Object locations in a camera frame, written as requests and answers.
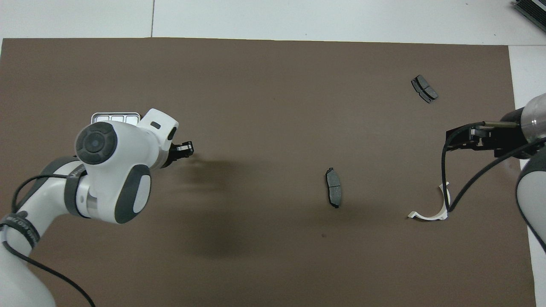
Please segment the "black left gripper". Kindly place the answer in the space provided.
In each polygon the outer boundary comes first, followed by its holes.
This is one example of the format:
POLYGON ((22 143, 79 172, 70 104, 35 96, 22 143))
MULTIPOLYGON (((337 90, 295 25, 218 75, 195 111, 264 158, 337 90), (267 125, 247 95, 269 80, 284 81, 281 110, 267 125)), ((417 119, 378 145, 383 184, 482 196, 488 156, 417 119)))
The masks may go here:
POLYGON ((170 144, 168 155, 161 168, 168 167, 178 159, 187 159, 192 156, 193 153, 193 143, 191 141, 183 142, 180 145, 170 144))

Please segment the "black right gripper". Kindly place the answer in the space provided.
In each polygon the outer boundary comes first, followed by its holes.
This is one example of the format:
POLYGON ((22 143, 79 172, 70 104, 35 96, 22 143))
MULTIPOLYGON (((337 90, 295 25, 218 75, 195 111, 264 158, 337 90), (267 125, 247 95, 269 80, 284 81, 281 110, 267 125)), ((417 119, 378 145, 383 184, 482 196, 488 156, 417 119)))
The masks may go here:
POLYGON ((466 124, 445 132, 445 149, 472 149, 474 151, 492 151, 496 159, 514 157, 523 159, 521 146, 527 144, 521 123, 522 110, 515 110, 501 117, 501 122, 513 122, 515 127, 489 127, 466 124))

